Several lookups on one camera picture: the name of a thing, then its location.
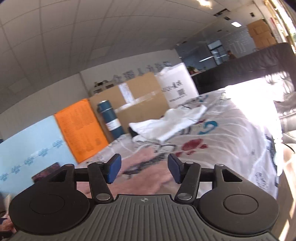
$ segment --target metal screw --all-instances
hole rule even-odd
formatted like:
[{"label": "metal screw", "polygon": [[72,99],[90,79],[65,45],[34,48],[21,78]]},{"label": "metal screw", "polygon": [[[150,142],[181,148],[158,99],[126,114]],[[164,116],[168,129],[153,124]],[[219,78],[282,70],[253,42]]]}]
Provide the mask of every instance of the metal screw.
[{"label": "metal screw", "polygon": [[180,200],[187,201],[192,198],[192,196],[188,193],[179,193],[177,196]]},{"label": "metal screw", "polygon": [[111,198],[111,196],[108,193],[100,193],[96,196],[96,199],[99,201],[107,201]]}]

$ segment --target dark blue thermos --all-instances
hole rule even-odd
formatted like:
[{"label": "dark blue thermos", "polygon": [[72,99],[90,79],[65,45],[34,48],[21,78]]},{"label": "dark blue thermos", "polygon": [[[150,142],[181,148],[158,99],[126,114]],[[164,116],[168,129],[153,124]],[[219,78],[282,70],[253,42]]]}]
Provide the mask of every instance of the dark blue thermos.
[{"label": "dark blue thermos", "polygon": [[101,114],[105,120],[108,130],[113,135],[114,139],[117,139],[124,134],[123,128],[117,119],[117,116],[109,102],[109,100],[104,100],[98,104],[98,113]]}]

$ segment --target qr code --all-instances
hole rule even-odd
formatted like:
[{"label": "qr code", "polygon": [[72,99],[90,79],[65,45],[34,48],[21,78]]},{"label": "qr code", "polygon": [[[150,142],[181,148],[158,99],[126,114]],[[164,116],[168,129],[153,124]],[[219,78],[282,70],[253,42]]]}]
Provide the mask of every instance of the qr code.
[{"label": "qr code", "polygon": [[185,95],[185,90],[184,89],[179,89],[179,90],[177,90],[177,92],[178,92],[179,96]]}]

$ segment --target black leather sofa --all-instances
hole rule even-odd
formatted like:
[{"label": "black leather sofa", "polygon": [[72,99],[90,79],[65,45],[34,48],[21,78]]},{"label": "black leather sofa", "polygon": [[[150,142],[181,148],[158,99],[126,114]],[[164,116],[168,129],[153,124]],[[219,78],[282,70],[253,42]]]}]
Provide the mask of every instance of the black leather sofa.
[{"label": "black leather sofa", "polygon": [[265,78],[277,92],[274,102],[281,121],[283,143],[296,143],[296,57],[288,43],[230,60],[192,78],[199,94]]}]

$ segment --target light blue board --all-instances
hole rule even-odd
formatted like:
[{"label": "light blue board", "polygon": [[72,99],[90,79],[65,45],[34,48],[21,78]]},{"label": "light blue board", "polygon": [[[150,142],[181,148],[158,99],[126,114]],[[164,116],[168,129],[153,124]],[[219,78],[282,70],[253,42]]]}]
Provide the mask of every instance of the light blue board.
[{"label": "light blue board", "polygon": [[0,192],[19,194],[33,184],[32,176],[55,162],[76,164],[50,116],[0,143]]}]

